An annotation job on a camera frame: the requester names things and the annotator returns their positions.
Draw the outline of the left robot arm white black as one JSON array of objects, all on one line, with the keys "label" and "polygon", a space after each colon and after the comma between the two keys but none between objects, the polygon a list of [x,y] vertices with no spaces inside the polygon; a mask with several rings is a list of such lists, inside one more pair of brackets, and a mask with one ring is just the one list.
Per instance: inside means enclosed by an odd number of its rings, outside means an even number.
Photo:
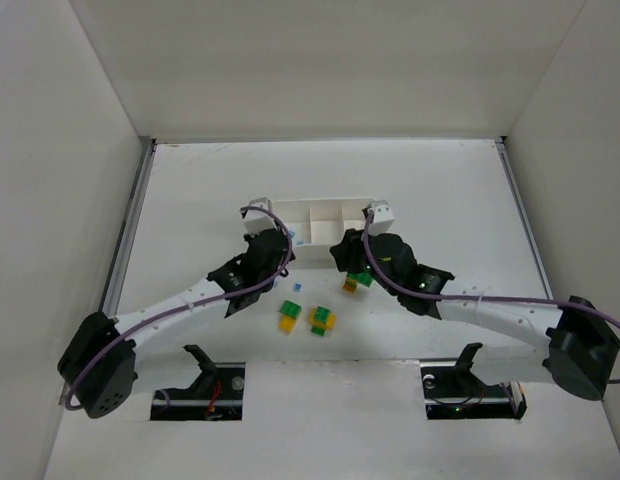
[{"label": "left robot arm white black", "polygon": [[157,391],[169,403],[174,393],[197,397],[212,388],[217,366],[192,333],[255,304],[294,259],[284,229],[244,238],[244,253],[173,297],[118,317],[88,315],[57,364],[65,408],[98,419],[133,393]]}]

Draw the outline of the green yellow lego stack right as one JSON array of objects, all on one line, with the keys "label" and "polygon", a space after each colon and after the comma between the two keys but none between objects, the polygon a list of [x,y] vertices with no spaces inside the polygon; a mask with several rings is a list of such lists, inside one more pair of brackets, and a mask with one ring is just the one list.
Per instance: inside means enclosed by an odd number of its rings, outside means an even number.
[{"label": "green yellow lego stack right", "polygon": [[314,335],[325,337],[334,330],[337,317],[329,309],[317,306],[314,308],[308,318],[310,324],[310,332]]}]

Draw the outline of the green yellow lego stack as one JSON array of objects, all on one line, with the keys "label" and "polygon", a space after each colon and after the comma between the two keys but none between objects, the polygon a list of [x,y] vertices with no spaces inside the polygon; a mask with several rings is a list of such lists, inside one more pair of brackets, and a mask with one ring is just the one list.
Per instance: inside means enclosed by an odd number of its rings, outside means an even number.
[{"label": "green yellow lego stack", "polygon": [[285,300],[280,309],[281,315],[278,328],[285,334],[290,334],[301,314],[302,307],[290,300]]},{"label": "green yellow lego stack", "polygon": [[314,335],[325,337],[334,330],[337,317],[329,309],[317,306],[314,308],[308,318],[310,324],[310,332]]}]

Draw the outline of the right aluminium table rail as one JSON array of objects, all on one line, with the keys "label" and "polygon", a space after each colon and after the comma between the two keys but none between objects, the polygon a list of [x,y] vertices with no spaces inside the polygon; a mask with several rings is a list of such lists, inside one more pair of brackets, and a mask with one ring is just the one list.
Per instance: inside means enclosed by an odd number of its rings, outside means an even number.
[{"label": "right aluminium table rail", "polygon": [[554,303],[505,141],[494,139],[491,146],[499,176],[489,189],[489,206],[499,221],[490,253],[499,260],[500,274],[489,282],[477,307],[488,317],[484,327],[524,343],[533,357],[543,359],[562,310]]}]

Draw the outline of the aluminium table rail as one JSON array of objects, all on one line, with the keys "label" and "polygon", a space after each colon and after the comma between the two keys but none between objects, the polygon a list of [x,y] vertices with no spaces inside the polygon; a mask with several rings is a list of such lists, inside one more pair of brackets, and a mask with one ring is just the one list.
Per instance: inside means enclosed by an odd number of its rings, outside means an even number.
[{"label": "aluminium table rail", "polygon": [[533,357],[543,359],[562,310],[554,303],[505,141],[494,139],[491,146],[499,176],[489,189],[489,206],[499,221],[490,253],[499,260],[500,274],[489,282],[477,307],[488,317],[484,327],[524,343]]},{"label": "aluminium table rail", "polygon": [[115,314],[157,146],[152,137],[140,141],[141,157],[98,309],[81,321],[57,364],[66,387],[64,407],[91,419],[120,407],[137,378],[134,341],[122,336],[126,329],[117,325]]}]

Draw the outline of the white three-compartment container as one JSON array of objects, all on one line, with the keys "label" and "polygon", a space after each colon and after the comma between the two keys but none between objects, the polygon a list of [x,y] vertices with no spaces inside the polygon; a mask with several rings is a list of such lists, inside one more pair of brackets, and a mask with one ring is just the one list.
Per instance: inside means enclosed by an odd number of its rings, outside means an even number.
[{"label": "white three-compartment container", "polygon": [[363,208],[373,198],[333,198],[278,200],[272,203],[273,213],[288,231],[301,230],[306,244],[295,246],[295,260],[290,269],[327,269],[336,266],[330,248],[339,244],[348,229],[360,230],[365,220]]}]

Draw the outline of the left aluminium table rail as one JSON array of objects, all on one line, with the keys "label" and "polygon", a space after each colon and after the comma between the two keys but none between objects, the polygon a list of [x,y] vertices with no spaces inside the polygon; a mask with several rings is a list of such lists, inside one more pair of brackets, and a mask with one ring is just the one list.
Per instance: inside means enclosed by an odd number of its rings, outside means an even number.
[{"label": "left aluminium table rail", "polygon": [[64,407],[91,419],[120,407],[137,378],[134,341],[122,336],[126,329],[117,325],[115,314],[157,146],[152,137],[140,141],[141,157],[98,309],[81,321],[57,364],[66,387]]}]

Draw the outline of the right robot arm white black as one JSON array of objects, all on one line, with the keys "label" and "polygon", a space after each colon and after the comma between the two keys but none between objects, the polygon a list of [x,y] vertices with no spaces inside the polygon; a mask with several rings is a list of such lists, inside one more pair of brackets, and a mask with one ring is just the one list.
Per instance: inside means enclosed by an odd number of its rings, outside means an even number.
[{"label": "right robot arm white black", "polygon": [[553,383],[599,401],[611,384],[620,350],[614,320],[589,301],[492,296],[465,286],[448,271],[421,264],[400,236],[349,229],[329,250],[338,271],[369,274],[408,312],[474,325],[514,339],[506,347],[467,344],[455,370],[486,386],[523,381]]}]

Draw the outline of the green yellow lego stack left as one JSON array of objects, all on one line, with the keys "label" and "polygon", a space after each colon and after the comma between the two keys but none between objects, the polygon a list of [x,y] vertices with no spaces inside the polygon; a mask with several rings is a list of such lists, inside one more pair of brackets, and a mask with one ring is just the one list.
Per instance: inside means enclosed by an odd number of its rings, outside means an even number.
[{"label": "green yellow lego stack left", "polygon": [[290,300],[285,300],[280,309],[281,315],[278,328],[285,334],[290,334],[301,314],[302,307]]}]

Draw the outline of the green orange lego piece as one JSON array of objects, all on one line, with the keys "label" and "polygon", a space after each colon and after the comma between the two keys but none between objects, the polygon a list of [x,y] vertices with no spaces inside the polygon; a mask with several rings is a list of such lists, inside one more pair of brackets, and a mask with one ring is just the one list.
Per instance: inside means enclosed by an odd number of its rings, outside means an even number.
[{"label": "green orange lego piece", "polygon": [[374,278],[369,273],[348,273],[344,280],[343,290],[354,294],[359,286],[370,288],[373,282]]}]

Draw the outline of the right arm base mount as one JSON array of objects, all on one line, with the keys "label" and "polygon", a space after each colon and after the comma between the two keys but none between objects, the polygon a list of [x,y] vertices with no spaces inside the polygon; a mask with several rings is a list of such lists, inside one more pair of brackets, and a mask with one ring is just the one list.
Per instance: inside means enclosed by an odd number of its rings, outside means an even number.
[{"label": "right arm base mount", "polygon": [[466,345],[454,361],[420,364],[428,420],[521,420],[527,411],[517,382],[488,386],[470,372],[481,343]]}]

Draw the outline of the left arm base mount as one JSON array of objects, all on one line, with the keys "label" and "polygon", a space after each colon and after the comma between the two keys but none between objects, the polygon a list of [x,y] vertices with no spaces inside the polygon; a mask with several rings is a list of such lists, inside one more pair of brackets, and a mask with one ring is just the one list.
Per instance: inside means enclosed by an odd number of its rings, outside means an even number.
[{"label": "left arm base mount", "polygon": [[241,421],[245,363],[216,363],[199,346],[183,347],[197,363],[198,375],[184,388],[153,394],[151,421]]}]

